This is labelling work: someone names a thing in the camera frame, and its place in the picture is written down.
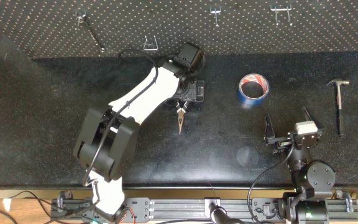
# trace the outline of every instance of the black work surface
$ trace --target black work surface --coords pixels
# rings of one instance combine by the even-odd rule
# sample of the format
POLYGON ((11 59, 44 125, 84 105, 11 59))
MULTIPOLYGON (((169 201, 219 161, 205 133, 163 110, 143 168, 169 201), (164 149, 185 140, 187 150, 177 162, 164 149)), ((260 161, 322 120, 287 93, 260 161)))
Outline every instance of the black work surface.
MULTIPOLYGON (((0 187, 76 188, 85 173, 72 156, 83 118, 92 105, 109 103, 149 74, 145 58, 118 66, 115 58, 30 60, 0 36, 0 187)), ((174 108, 162 103, 142 124, 124 188, 250 187, 283 159, 263 146, 265 114, 278 137, 304 121, 307 107, 325 126, 311 150, 337 170, 336 187, 358 189, 358 52, 222 55, 206 57, 199 75, 205 101, 191 104, 178 134, 174 108), (248 73, 270 83, 260 105, 245 109, 237 86, 248 73), (346 137, 336 134, 333 78, 342 87, 346 137)), ((290 188, 285 166, 258 187, 290 188)))

